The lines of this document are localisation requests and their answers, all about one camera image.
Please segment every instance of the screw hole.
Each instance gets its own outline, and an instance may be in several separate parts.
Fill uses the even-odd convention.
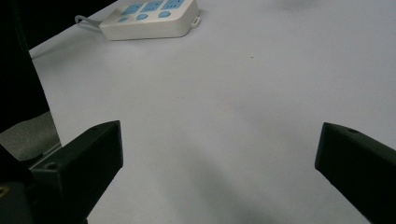
[[[350,133],[358,133],[358,131],[353,130],[353,129],[348,129],[348,131],[349,131]]]
[[[56,170],[56,169],[58,169],[58,163],[56,163],[56,162],[47,163],[44,166],[44,168],[49,169],[49,170]]]
[[[9,192],[9,187],[2,186],[0,187],[0,198],[3,198]]]

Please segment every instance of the power strip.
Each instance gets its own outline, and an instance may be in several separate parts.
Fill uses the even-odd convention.
[[[180,37],[201,22],[195,0],[162,0],[115,9],[99,27],[109,40]]]

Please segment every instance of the white cable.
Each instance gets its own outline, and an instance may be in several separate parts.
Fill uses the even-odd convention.
[[[89,22],[90,24],[92,24],[93,26],[96,26],[96,27],[99,27],[100,23],[102,23],[101,21],[94,21],[94,20],[88,19],[88,18],[86,18],[86,17],[77,15],[77,16],[75,17],[75,22],[76,22],[76,23],[79,23],[80,20],[82,20],[82,21],[87,21],[87,22]]]

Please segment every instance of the white table surface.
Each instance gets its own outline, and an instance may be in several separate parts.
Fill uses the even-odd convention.
[[[198,7],[181,38],[75,25],[31,50],[63,146],[120,120],[124,167],[90,223],[368,223],[314,162],[323,122],[396,148],[396,1]]]

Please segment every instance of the black plastic part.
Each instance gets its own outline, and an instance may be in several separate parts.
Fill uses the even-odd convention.
[[[324,123],[315,168],[370,222],[396,223],[396,151],[348,127]]]
[[[0,144],[0,183],[2,182],[21,182],[29,186],[33,183],[33,176],[26,166]]]
[[[120,122],[90,128],[33,166],[37,223],[80,224],[122,167]]]
[[[0,223],[35,224],[25,186],[22,183],[0,183]]]

